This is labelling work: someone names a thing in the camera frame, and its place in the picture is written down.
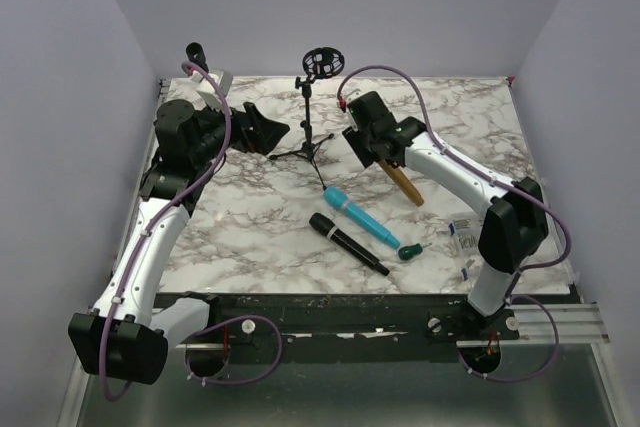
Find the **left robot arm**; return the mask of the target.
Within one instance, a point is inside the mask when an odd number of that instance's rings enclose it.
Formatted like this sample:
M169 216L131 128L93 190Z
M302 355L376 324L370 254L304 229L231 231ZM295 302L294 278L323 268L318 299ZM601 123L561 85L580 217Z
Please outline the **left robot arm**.
M289 130L251 102L227 111L198 110L186 100L158 108L158 147L142 179L129 242L102 295L89 312L74 314L68 326L87 373L150 385L171 349L192 335L209 342L220 334L222 319L207 296L188 293L153 311L163 271L227 149L267 156Z

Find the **gold microphone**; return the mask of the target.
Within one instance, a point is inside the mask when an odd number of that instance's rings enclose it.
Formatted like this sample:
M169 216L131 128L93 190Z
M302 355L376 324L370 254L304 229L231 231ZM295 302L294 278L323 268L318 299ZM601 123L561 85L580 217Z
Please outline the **gold microphone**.
M424 199L418 189L397 164L387 160L380 160L378 165L415 206L424 204Z

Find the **black microphone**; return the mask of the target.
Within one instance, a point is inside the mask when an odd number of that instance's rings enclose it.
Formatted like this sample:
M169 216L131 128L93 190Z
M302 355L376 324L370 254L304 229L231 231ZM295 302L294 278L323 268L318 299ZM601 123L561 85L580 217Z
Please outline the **black microphone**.
M310 217L309 225L319 235L333 242L369 269L385 277L390 274L390 270L381 263L378 257L339 229L338 226L328 217L316 212Z

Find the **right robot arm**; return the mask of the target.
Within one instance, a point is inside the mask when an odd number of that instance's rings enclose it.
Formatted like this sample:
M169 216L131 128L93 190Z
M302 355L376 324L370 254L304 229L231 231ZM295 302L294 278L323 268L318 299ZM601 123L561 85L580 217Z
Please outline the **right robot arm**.
M462 200L483 219L478 250L483 263L460 314L460 326L480 339L496 327L515 272L549 234L540 185L515 181L483 167L445 145L415 117L395 119L380 95L371 91L343 101L350 127L343 134L364 166L388 161L420 173Z

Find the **blue microphone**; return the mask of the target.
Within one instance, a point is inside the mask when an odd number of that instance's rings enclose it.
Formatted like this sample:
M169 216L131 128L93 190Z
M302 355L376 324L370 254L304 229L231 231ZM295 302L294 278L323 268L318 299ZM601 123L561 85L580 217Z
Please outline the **blue microphone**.
M385 245L398 250L400 241L382 223L353 202L342 190L329 186L324 189L323 198L336 211L342 212L361 228Z

